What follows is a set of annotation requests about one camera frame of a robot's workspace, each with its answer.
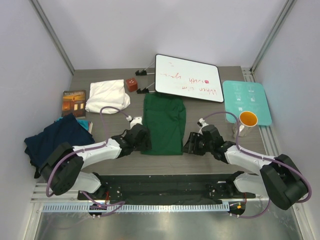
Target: white towel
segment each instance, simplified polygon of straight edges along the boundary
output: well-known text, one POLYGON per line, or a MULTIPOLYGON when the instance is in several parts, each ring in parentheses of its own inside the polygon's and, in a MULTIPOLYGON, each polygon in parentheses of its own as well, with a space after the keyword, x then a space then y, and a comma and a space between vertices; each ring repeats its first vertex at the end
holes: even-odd
MULTIPOLYGON (((86 101, 85 110, 92 113, 100 113, 105 106, 112 106, 120 110, 130 105, 130 97, 125 93, 124 80, 111 80, 93 82, 90 84, 90 95, 86 101)), ((106 108, 103 114, 115 114, 118 111, 106 108)))

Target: wooden block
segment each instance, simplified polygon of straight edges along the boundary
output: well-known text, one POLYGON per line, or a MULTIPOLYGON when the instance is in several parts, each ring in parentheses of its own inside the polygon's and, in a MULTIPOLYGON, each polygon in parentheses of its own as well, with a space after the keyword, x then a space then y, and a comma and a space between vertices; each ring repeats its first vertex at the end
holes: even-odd
POLYGON ((138 82, 134 77, 125 80, 125 83, 126 83, 126 87, 128 88, 129 92, 133 92, 138 89, 138 82))

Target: white backdrop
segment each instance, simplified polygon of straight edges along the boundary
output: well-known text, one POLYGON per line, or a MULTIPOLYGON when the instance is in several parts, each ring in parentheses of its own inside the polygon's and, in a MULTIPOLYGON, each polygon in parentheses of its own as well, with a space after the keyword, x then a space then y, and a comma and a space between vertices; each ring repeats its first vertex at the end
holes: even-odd
POLYGON ((282 152, 311 183, 312 197, 305 206, 316 239, 320 239, 319 10, 319 0, 297 1, 256 71, 282 152))
POLYGON ((286 0, 39 0, 75 69, 251 67, 286 0))
POLYGON ((25 138, 61 115, 71 73, 27 0, 0 0, 0 239, 22 240, 35 168, 25 138))

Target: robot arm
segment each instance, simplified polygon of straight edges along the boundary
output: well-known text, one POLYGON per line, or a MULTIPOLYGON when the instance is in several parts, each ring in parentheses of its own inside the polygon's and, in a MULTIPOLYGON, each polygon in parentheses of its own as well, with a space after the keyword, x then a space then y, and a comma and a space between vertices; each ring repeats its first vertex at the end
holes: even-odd
POLYGON ((142 125, 142 117, 135 117, 130 121, 130 130, 125 135, 116 135, 99 143, 86 146, 71 146, 62 143, 48 157, 40 168, 40 174, 49 182, 54 167, 66 155, 73 154, 59 166, 50 184, 55 195, 62 195, 69 190, 84 191, 95 199, 101 198, 107 189, 97 173, 85 173, 81 170, 89 165, 118 159, 131 154, 135 150, 151 148, 150 133, 142 125))
POLYGON ((256 174, 236 172, 231 179, 232 187, 241 193, 254 193, 269 197, 280 209, 287 210, 308 193, 302 179, 292 170, 274 162, 264 160, 272 158, 300 172, 286 155, 278 157, 245 150, 242 152, 234 142, 224 141, 214 125, 198 122, 199 133, 192 132, 184 146, 184 152, 204 155, 210 152, 215 159, 226 164, 243 167, 256 174))
MULTIPOLYGON (((308 193, 305 183, 296 174, 299 173, 298 168, 288 156, 283 154, 278 157, 264 156, 249 150, 245 150, 245 154, 234 142, 224 141, 214 125, 204 121, 198 125, 201 129, 199 133, 190 133, 183 148, 185 153, 204 155, 210 152, 219 161, 238 165, 255 174, 241 171, 234 173, 227 180, 231 191, 268 196, 283 210, 290 208, 308 193), (293 171, 264 158, 272 158, 291 167, 293 171)), ((106 193, 108 186, 97 173, 84 173, 81 170, 91 164, 118 159, 135 150, 150 148, 150 133, 142 125, 142 117, 136 117, 130 121, 130 130, 127 130, 124 136, 116 135, 108 141, 87 146, 71 146, 68 143, 59 145, 41 166, 40 173, 55 195, 76 190, 87 192, 93 198, 100 199, 106 193)))

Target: whiteboard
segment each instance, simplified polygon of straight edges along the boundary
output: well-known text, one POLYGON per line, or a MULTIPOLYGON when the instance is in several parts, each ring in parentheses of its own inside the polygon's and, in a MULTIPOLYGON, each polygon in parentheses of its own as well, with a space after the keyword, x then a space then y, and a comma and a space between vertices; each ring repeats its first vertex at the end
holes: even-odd
POLYGON ((224 95, 215 65, 155 55, 155 90, 222 103, 224 95))

